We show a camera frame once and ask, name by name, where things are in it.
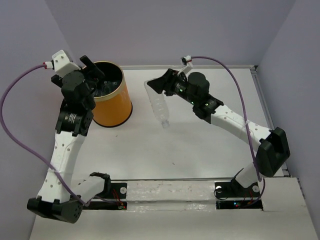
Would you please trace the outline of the clear plastic bottle blue cap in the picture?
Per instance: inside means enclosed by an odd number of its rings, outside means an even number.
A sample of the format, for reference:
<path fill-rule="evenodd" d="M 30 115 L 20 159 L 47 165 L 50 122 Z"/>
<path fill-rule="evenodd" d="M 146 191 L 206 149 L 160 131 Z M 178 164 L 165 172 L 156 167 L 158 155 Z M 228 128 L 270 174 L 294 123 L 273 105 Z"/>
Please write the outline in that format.
<path fill-rule="evenodd" d="M 153 114 L 156 118 L 156 120 L 161 123 L 161 126 L 164 129 L 167 129 L 170 127 L 169 123 L 169 109 L 167 106 L 167 103 L 165 101 L 164 94 L 158 94 L 155 92 L 149 85 L 149 81 L 144 82 L 144 88 L 146 90 L 146 93 L 148 95 L 148 99 L 153 111 Z"/>

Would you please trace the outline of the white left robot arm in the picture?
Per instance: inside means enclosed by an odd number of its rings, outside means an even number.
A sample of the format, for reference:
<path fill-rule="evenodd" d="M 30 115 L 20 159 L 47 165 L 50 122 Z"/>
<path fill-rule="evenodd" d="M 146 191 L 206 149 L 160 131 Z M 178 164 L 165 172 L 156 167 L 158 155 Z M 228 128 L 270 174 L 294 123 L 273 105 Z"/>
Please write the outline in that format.
<path fill-rule="evenodd" d="M 110 194 L 111 178 L 93 172 L 71 189 L 73 173 L 81 146 L 89 132 L 96 106 L 94 92 L 105 74 L 87 57 L 74 63 L 64 50 L 52 55 L 50 68 L 55 75 L 63 100 L 55 126 L 55 143 L 47 174 L 36 197 L 28 200 L 27 209 L 36 215 L 74 224 L 93 198 Z"/>

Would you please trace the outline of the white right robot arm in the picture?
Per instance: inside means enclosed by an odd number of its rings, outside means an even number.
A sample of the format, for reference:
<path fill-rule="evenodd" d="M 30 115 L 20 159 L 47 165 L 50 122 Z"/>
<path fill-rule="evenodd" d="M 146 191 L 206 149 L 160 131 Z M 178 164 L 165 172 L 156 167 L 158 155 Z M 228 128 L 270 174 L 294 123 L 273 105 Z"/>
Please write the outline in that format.
<path fill-rule="evenodd" d="M 230 190 L 235 196 L 242 196 L 257 180 L 273 177 L 291 155 L 287 135 L 282 128 L 260 126 L 231 110 L 209 93 L 210 83 L 200 72 L 185 75 L 169 68 L 163 76 L 145 81 L 144 87 L 153 113 L 164 128 L 169 126 L 169 110 L 164 97 L 178 96 L 192 105 L 192 111 L 199 119 L 249 145 L 253 160 L 230 183 Z"/>

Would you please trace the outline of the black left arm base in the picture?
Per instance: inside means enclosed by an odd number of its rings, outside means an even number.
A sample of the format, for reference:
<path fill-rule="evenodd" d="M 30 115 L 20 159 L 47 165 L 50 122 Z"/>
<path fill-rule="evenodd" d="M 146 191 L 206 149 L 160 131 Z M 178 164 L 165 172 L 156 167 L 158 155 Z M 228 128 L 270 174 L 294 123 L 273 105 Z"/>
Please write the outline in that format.
<path fill-rule="evenodd" d="M 102 192 L 95 196 L 84 210 L 108 210 L 108 211 L 125 211 L 127 209 L 127 191 L 126 182 L 111 182 L 109 192 Z"/>

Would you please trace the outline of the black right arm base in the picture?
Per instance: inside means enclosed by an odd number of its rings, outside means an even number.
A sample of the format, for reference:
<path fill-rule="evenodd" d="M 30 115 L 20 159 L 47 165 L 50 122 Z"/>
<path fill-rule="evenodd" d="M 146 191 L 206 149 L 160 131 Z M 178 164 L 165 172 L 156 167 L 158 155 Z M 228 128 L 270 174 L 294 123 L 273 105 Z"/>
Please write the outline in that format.
<path fill-rule="evenodd" d="M 232 188 L 230 181 L 218 181 L 213 190 L 217 210 L 263 209 L 261 192 L 257 182 L 248 188 L 241 185 Z"/>

